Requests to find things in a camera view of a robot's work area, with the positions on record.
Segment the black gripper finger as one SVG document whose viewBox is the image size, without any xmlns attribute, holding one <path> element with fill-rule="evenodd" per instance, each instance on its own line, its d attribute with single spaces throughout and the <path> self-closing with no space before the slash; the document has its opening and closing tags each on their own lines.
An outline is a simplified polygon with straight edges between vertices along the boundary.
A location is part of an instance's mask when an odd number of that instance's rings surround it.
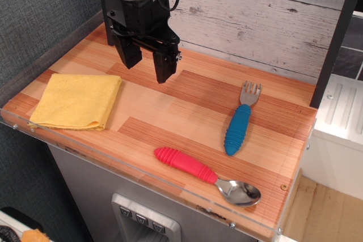
<svg viewBox="0 0 363 242">
<path fill-rule="evenodd" d="M 113 40 L 123 64 L 128 69 L 131 69 L 142 60 L 140 47 L 134 44 L 130 37 L 114 36 Z"/>
<path fill-rule="evenodd" d="M 153 60 L 159 84 L 165 83 L 170 76 L 176 73 L 177 55 L 156 51 L 153 53 Z"/>
</svg>

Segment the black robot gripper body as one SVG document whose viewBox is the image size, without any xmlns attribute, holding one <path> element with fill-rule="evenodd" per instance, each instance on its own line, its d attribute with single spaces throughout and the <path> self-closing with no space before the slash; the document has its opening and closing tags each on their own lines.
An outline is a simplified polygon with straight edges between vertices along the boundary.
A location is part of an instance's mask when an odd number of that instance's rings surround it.
<svg viewBox="0 0 363 242">
<path fill-rule="evenodd" d="M 112 21 L 113 36 L 130 37 L 134 44 L 151 52 L 173 53 L 181 59 L 177 34 L 169 27 L 169 0 L 118 0 L 117 8 L 107 16 Z"/>
</svg>

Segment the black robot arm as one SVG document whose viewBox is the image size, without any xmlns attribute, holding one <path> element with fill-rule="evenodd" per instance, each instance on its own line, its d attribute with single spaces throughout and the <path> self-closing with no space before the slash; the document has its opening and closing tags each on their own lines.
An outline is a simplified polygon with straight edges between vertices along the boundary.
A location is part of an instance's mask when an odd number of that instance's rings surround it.
<svg viewBox="0 0 363 242">
<path fill-rule="evenodd" d="M 123 64 L 131 69 L 142 60 L 142 49 L 153 54 L 158 83 L 176 72 L 182 54 L 180 39 L 169 27 L 168 20 L 179 0 L 119 0 L 121 8 L 107 14 L 112 22 L 112 36 Z"/>
</svg>

